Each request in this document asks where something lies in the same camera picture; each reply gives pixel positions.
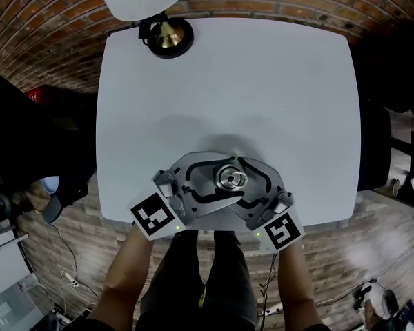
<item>lamp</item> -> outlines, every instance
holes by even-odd
[[[191,47],[191,25],[181,18],[169,19],[163,12],[178,0],[104,1],[114,17],[122,21],[141,21],[138,37],[157,57],[175,58]]]

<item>lamp base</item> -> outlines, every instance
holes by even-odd
[[[193,44],[192,26],[181,18],[168,19],[155,25],[148,35],[148,47],[157,57],[172,59],[181,56]]]

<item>white cable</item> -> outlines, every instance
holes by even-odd
[[[63,313],[63,316],[65,317],[66,316],[66,300],[64,299],[64,296],[63,296],[63,274],[64,274],[64,271],[61,271],[61,276],[60,276],[60,291],[61,291],[61,299],[63,299],[63,305],[64,305],[64,313]]]
[[[369,281],[371,281],[372,279],[381,279],[382,277],[384,277],[401,259],[403,259],[404,257],[407,257],[407,256],[409,256],[409,255],[411,255],[412,253],[414,252],[414,250],[413,251],[411,251],[411,252],[408,252],[408,253],[406,253],[406,254],[403,254],[401,257],[399,257],[396,261],[394,261],[394,263],[383,273],[383,274],[381,274],[380,276],[378,276],[378,277],[371,277],[370,279],[367,279],[367,280],[365,280],[365,281],[363,281],[363,282],[361,282],[361,283],[358,283],[357,285],[355,285],[354,287],[351,287],[351,288],[349,288],[349,289],[347,289],[347,290],[345,290],[344,292],[342,292],[342,293],[340,293],[339,295],[337,295],[336,297],[334,297],[334,298],[331,298],[331,299],[327,299],[327,300],[325,300],[325,301],[321,301],[321,302],[319,302],[319,303],[317,303],[316,304],[316,306],[319,306],[319,305],[322,305],[322,304],[327,304],[328,302],[332,302],[332,301],[337,301],[338,299],[341,299],[341,298],[343,298],[343,297],[345,297],[347,294],[349,294],[351,291],[353,291],[354,289],[356,289],[357,287],[359,287],[360,285],[363,285],[364,283],[368,283]]]

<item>cable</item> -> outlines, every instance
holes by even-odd
[[[412,253],[413,253],[414,251],[412,251],[412,252],[409,252],[409,253],[406,253],[406,254],[403,254],[401,257],[399,257],[396,261],[394,261],[394,263],[383,273],[383,274],[381,274],[380,276],[378,276],[378,277],[373,277],[373,278],[370,278],[370,279],[367,279],[367,280],[365,280],[365,281],[363,281],[363,282],[361,282],[361,283],[358,283],[357,285],[355,285],[354,287],[351,287],[351,288],[349,288],[349,289],[347,289],[347,290],[345,290],[344,292],[342,292],[342,293],[340,293],[340,294],[338,294],[336,297],[334,297],[334,298],[331,298],[331,299],[327,299],[327,300],[325,300],[325,301],[321,301],[321,302],[319,302],[319,303],[317,303],[316,304],[316,306],[320,306],[320,305],[325,305],[325,306],[327,306],[327,305],[333,305],[334,303],[336,303],[336,302],[338,302],[340,299],[342,299],[342,298],[344,298],[344,297],[346,297],[347,295],[349,295],[354,289],[356,289],[357,287],[359,287],[359,286],[361,286],[361,285],[363,285],[363,284],[365,284],[365,283],[368,283],[368,282],[371,282],[371,281],[374,281],[374,280],[378,280],[378,279],[381,279],[382,277],[384,277],[401,259],[403,259],[404,257],[407,257],[408,255],[411,255]]]
[[[264,325],[265,325],[265,313],[267,308],[267,298],[268,298],[268,287],[270,285],[270,282],[276,277],[276,267],[275,267],[275,261],[276,261],[277,253],[273,254],[271,259],[271,266],[270,266],[270,272],[268,273],[267,281],[265,284],[259,285],[259,291],[262,294],[262,297],[264,298],[264,306],[262,307],[262,322],[261,322],[261,328],[260,331],[263,331]]]
[[[158,31],[157,31],[157,33],[156,33],[156,35],[153,37],[153,39],[155,40],[160,34],[161,34],[161,27],[163,26],[163,22],[164,21],[161,21],[161,22],[159,22],[159,27],[158,27]],[[150,45],[150,43],[147,41],[146,42],[146,40],[145,39],[143,39],[143,44],[145,45],[145,46],[148,46],[148,45]]]
[[[78,279],[77,279],[78,278],[77,258],[75,257],[74,252],[72,251],[72,249],[70,248],[70,246],[65,242],[65,240],[61,237],[59,229],[57,227],[55,227],[55,225],[52,225],[51,223],[49,223],[49,225],[51,227],[55,228],[55,230],[57,231],[57,234],[58,234],[59,238],[61,239],[61,241],[63,241],[64,245],[66,245],[66,247],[69,249],[70,253],[72,254],[72,257],[74,259],[74,265],[75,265],[75,278],[74,278],[74,280],[75,281],[78,281]],[[64,274],[64,271],[61,271],[61,284],[60,284],[60,289],[61,289],[61,298],[63,299],[63,303],[66,306],[66,301],[63,298],[63,274]],[[87,289],[89,289],[89,291],[91,291],[95,295],[95,297],[99,300],[99,297],[98,297],[97,293],[95,293],[94,290],[91,287],[89,287],[88,285],[86,285],[86,284],[84,284],[82,282],[79,282],[79,284],[82,285],[83,287],[86,287]]]
[[[78,297],[80,297],[81,299],[83,299],[86,303],[89,303],[90,305],[96,305],[96,303],[91,303],[91,302],[89,302],[89,300],[87,300],[86,298],[83,298],[80,294],[78,294],[78,292],[75,290],[75,288],[74,288],[74,287],[72,287],[72,290],[74,291],[74,293],[75,293]]]
[[[32,271],[35,271],[34,270],[34,268],[33,268],[33,266],[32,266],[32,264],[29,262],[29,259],[28,259],[28,257],[26,256],[26,253],[19,247],[19,250],[20,250],[20,252],[21,252],[21,254],[23,255],[23,258],[26,260],[26,262],[28,263],[28,265],[30,266],[30,268],[32,269]],[[55,302],[49,297],[49,294],[48,294],[48,289],[43,285],[43,284],[41,284],[40,283],[40,280],[38,279],[38,277],[36,277],[37,278],[37,281],[38,281],[38,285],[40,286],[40,287],[42,287],[43,288],[43,291],[45,292],[45,294],[46,294],[46,296],[47,296],[47,298],[49,299],[49,301],[52,303],[52,305],[53,306],[55,306]]]
[[[74,280],[77,280],[78,277],[78,266],[77,266],[77,259],[75,258],[75,254],[72,251],[72,249],[70,248],[70,246],[65,242],[65,240],[61,237],[60,235],[60,231],[58,230],[57,227],[55,227],[55,225],[48,223],[51,227],[55,228],[55,230],[57,231],[58,237],[61,239],[61,241],[63,241],[64,245],[66,245],[66,247],[69,249],[70,253],[72,254],[72,257],[74,258],[74,264],[75,264],[75,278]]]
[[[376,284],[377,284],[377,285],[379,285],[379,287],[380,287],[381,289],[383,289],[384,291],[386,290],[386,289],[384,288],[384,286],[382,286],[379,282],[376,282]]]
[[[91,287],[84,284],[83,282],[80,282],[79,284],[82,285],[83,287],[86,287],[87,289],[89,289],[89,291],[91,291],[95,295],[95,297],[99,300],[99,297],[98,297],[97,293],[95,293]]]
[[[63,316],[66,316],[66,300],[64,299],[63,296],[63,274],[64,271],[61,271],[61,276],[60,276],[60,291],[61,291],[61,299],[63,299]]]

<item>red box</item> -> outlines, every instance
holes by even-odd
[[[27,91],[25,93],[31,100],[35,103],[41,103],[41,87],[34,88],[33,90]]]

